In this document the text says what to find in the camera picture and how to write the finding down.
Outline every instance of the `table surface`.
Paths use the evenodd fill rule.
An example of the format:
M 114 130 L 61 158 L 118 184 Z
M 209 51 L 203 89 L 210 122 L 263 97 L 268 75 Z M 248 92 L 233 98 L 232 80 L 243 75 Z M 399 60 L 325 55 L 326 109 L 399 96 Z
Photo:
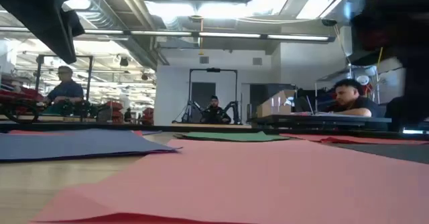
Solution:
M 175 133 L 145 136 L 160 144 Z M 28 223 L 59 190 L 76 184 L 98 182 L 141 157 L 100 158 L 0 164 L 0 217 L 2 223 Z

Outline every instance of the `dark hair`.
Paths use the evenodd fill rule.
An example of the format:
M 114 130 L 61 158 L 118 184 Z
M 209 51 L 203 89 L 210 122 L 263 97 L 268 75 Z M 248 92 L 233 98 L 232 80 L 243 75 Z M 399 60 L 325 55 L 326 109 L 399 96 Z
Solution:
M 355 79 L 340 80 L 339 82 L 335 83 L 334 89 L 336 89 L 337 87 L 353 87 L 357 90 L 359 95 L 363 95 L 362 85 Z
M 63 69 L 63 70 L 67 70 L 67 72 L 73 73 L 73 70 L 68 67 L 68 66 L 60 66 L 58 67 L 58 70 Z

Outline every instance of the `cardboard box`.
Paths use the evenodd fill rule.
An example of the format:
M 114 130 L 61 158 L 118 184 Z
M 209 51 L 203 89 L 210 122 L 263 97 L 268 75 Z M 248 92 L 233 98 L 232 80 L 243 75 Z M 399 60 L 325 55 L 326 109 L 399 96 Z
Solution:
M 257 107 L 257 117 L 270 115 L 289 115 L 292 102 L 288 98 L 295 97 L 295 90 L 282 90 Z

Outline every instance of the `red paper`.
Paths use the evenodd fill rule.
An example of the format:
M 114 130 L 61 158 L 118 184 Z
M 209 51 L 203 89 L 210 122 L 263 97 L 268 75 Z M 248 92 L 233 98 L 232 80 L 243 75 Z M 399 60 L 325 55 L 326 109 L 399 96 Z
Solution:
M 162 224 L 189 220 L 426 224 L 429 220 L 427 164 L 305 140 L 172 140 L 169 145 L 184 148 L 181 154 L 142 158 L 100 183 L 63 190 L 34 223 L 77 219 L 89 223 L 97 217 L 121 216 L 118 223 L 139 219 Z
M 310 135 L 282 133 L 284 137 L 296 137 L 314 142 L 334 143 L 334 144 L 429 144 L 429 141 L 408 140 L 408 139 L 379 139 L 371 137 L 352 137 L 342 135 Z

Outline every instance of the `black shirt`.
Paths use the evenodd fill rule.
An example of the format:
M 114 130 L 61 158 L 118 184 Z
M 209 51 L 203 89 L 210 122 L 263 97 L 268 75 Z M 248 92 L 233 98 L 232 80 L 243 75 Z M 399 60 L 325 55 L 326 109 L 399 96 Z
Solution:
M 75 83 L 73 80 L 61 82 L 48 95 L 48 98 L 51 101 L 55 100 L 56 97 L 83 98 L 83 88 L 78 83 Z
M 123 115 L 123 120 L 126 122 L 131 121 L 131 112 L 130 111 L 125 112 L 125 114 Z
M 342 111 L 347 111 L 347 110 L 351 110 L 351 109 L 360 109 L 360 108 L 365 108 L 365 109 L 370 110 L 372 117 L 383 117 L 381 115 L 381 111 L 380 111 L 377 103 L 374 103 L 373 101 L 371 101 L 367 97 L 359 97 L 358 99 L 356 99 L 356 101 L 353 103 L 353 105 L 351 107 L 334 105 L 332 107 L 329 107 L 326 110 L 326 112 L 333 111 L 334 113 L 338 113 L 338 112 L 342 112 Z
M 202 112 L 201 123 L 229 124 L 230 122 L 231 122 L 231 118 L 226 113 L 223 112 L 222 107 L 210 106 L 208 109 Z

